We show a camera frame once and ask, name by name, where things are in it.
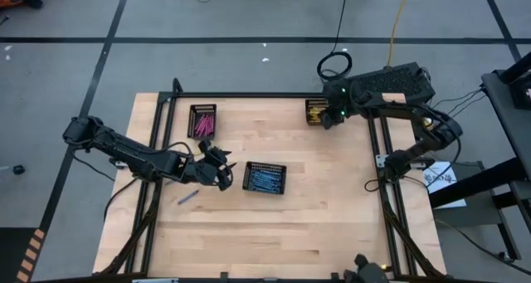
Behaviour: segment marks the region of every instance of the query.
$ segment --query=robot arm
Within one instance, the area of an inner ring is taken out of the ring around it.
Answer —
[[[352,115],[363,118],[391,117],[412,122],[417,142],[405,150],[396,150],[382,163],[381,176],[388,181],[398,180],[410,169],[412,163],[428,151],[448,147],[463,134],[461,127],[449,115],[427,105],[410,105],[387,102],[381,93],[357,94],[355,82],[340,80],[324,86],[329,107],[319,117],[326,129],[344,122]]]
[[[170,178],[179,183],[199,182],[218,186],[222,191],[231,186],[232,178],[229,179],[229,175],[234,164],[227,166],[227,155],[230,152],[210,147],[207,141],[199,144],[205,157],[196,161],[191,149],[183,142],[174,145],[184,145],[188,148],[188,154],[168,149],[151,149],[114,132],[95,117],[73,118],[63,139],[77,149],[90,151],[96,148],[112,159],[126,163],[135,177],[148,182]]]

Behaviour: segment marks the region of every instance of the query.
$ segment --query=gray floor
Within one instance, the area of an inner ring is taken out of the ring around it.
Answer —
[[[343,0],[128,0],[117,37],[333,37]],[[389,37],[401,0],[348,0],[343,37]],[[531,38],[527,0],[495,0],[513,35]],[[106,37],[119,0],[44,0],[45,7],[0,12],[12,19],[0,37]],[[408,0],[397,37],[501,38],[486,0]],[[90,114],[125,132],[134,95],[170,90],[175,76],[186,91],[318,91],[317,62],[330,44],[114,44]],[[522,55],[530,45],[520,45]],[[23,163],[27,173],[2,183],[0,227],[37,227],[66,146],[61,134],[78,115],[101,44],[0,44],[0,164]],[[385,64],[388,45],[346,44],[352,75]],[[480,75],[514,62],[505,45],[396,45],[393,64],[417,61],[429,69],[435,100],[477,89]],[[340,68],[341,62],[331,66]],[[449,110],[451,105],[441,106]],[[514,153],[487,99],[457,117],[465,131],[462,161],[493,166]],[[450,147],[438,154],[451,159]],[[80,156],[107,173],[103,155]],[[111,183],[73,163],[34,280],[88,276],[103,226]],[[529,232],[508,210],[515,238],[531,266]],[[480,244],[502,251],[495,227],[467,228]],[[458,278],[522,282],[525,277],[440,228],[450,274]]]

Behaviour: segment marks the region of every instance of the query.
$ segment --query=black metal frame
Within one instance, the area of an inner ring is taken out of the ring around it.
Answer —
[[[480,87],[487,96],[492,98],[498,92],[497,90],[493,90],[493,86],[506,86],[506,89],[509,90],[510,84],[525,74],[529,67],[531,67],[531,53],[514,63],[506,71],[494,71],[491,74],[483,75],[481,77],[483,84]],[[511,140],[510,130],[507,128],[508,125],[505,124],[503,115],[499,112],[499,108],[494,105],[494,102],[493,107],[494,112],[501,120],[502,128],[509,137],[509,140]],[[513,146],[514,152],[518,154],[519,151],[512,142],[511,146]],[[445,216],[446,222],[453,223],[457,226],[460,225],[458,223],[463,216],[469,219],[476,219],[472,214],[477,214],[477,212],[481,213],[484,215],[480,217],[483,220],[479,222],[475,221],[475,225],[496,225],[504,241],[509,258],[511,260],[522,259],[501,209],[511,206],[518,207],[528,230],[531,232],[531,185],[529,184],[529,174],[518,155],[492,168],[485,170],[482,164],[480,164],[480,168],[481,172],[461,179],[449,187],[431,193],[431,206],[439,207],[459,199],[469,198],[474,203],[470,205],[471,207],[459,207],[452,209],[454,212],[439,213]],[[496,195],[493,188],[505,184],[509,185],[509,192]],[[477,204],[481,205],[483,209],[478,210],[475,208],[474,206],[477,206]],[[485,214],[490,214],[492,217],[486,217]]]
[[[168,118],[166,119],[166,127],[164,129],[164,137],[163,137],[163,145],[162,147],[167,147],[169,144],[169,136],[171,134],[171,128],[173,127],[173,114],[175,111],[175,106],[177,103],[178,98],[298,98],[298,99],[310,99],[310,98],[322,98],[322,93],[304,93],[304,92],[183,92],[180,85],[176,87],[176,82],[173,83],[173,92],[159,92],[158,94],[158,101],[157,101],[157,107],[155,109],[155,116],[153,120],[153,128],[151,131],[151,138],[149,142],[150,147],[155,147],[158,132],[160,130],[160,120],[162,117],[162,111],[164,104],[169,100],[169,109],[168,109]],[[389,128],[387,125],[387,121],[385,119],[382,119],[382,133],[383,133],[383,139],[386,147],[386,152],[390,154],[392,152],[392,142],[391,142],[391,135],[389,134]],[[373,146],[373,158],[376,160],[376,155],[379,154],[379,146],[378,146],[378,136],[376,133],[376,128],[374,124],[374,120],[370,119],[368,121],[368,129],[369,129],[369,135],[371,137],[371,142]],[[378,166],[375,161],[375,168],[377,171],[377,177],[378,177],[378,184],[379,184],[379,193],[381,198],[381,204],[383,209],[383,204],[385,202],[389,201],[389,195],[387,193],[385,183],[382,181],[380,176],[378,175]],[[137,204],[137,210],[135,213],[135,219],[134,219],[134,227],[133,231],[138,228],[139,222],[142,219],[145,202],[147,200],[148,196],[148,183],[142,183],[142,187],[139,192],[139,202]],[[407,230],[407,218],[406,218],[406,211],[404,208],[404,202],[402,199],[402,191],[400,189],[400,185],[398,183],[393,183],[393,196],[395,198],[396,203],[396,209],[397,209],[397,215],[399,217],[400,223],[406,228]],[[155,213],[158,211],[158,198],[160,197],[160,189],[162,188],[162,182],[155,183],[155,190],[158,191],[158,193],[154,193],[154,195],[157,195],[157,198],[153,199],[152,201],[155,202]],[[153,248],[153,237],[154,237],[154,228],[156,226],[156,218],[153,219],[151,224],[149,225],[148,234],[146,236],[146,242],[144,247],[144,254],[142,258],[142,265],[140,268],[140,272],[144,274],[148,274],[149,272],[149,259],[151,255],[151,251]],[[387,244],[389,247],[389,256],[390,261],[392,263],[392,273],[395,278],[403,276],[401,268],[400,268],[400,259],[397,252],[397,242],[395,240],[395,232],[392,229],[392,225],[387,220],[385,221],[385,228],[387,233]],[[404,247],[404,251],[406,253],[407,258],[407,269],[409,271],[409,274],[406,275],[404,278],[416,277],[416,278],[424,278],[426,277],[417,277],[417,268],[416,268],[416,262],[412,256],[412,254],[408,251],[407,248]],[[126,263],[125,272],[130,273],[133,271],[133,265],[134,265],[134,258],[135,258],[135,251],[129,255],[129,258]],[[334,278],[339,278],[337,273],[333,273],[331,280],[302,280],[305,282],[330,282],[330,281],[336,281]],[[196,278],[179,278],[180,281],[205,281],[205,279],[196,279]],[[207,281],[219,281],[220,279],[207,279]]]

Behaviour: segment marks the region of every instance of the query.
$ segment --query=wooden tabletop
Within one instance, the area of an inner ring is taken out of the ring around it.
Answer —
[[[157,97],[137,94],[128,137],[149,143]],[[213,143],[232,151],[234,183],[225,192],[195,183],[163,185],[149,276],[215,278],[228,271],[231,278],[329,279],[331,272],[353,269],[358,253],[390,264],[378,192],[363,189],[376,178],[366,120],[356,116],[324,130],[306,124],[304,99],[181,98],[170,143],[184,141],[197,152],[197,142],[187,139],[188,112],[195,104],[217,104]],[[389,120],[389,127],[394,149],[414,143],[409,121]],[[158,147],[163,130],[162,125]],[[246,161],[287,166],[285,194],[242,190]],[[421,172],[408,175],[422,180]],[[118,171],[113,193],[130,179],[129,171]],[[111,205],[94,271],[105,268],[129,238],[139,186]],[[177,205],[196,189],[196,197]],[[402,194],[413,240],[445,272],[426,190],[404,179]],[[403,254],[398,236],[397,244]],[[135,270],[143,247],[141,241]],[[403,257],[401,263],[406,272]]]

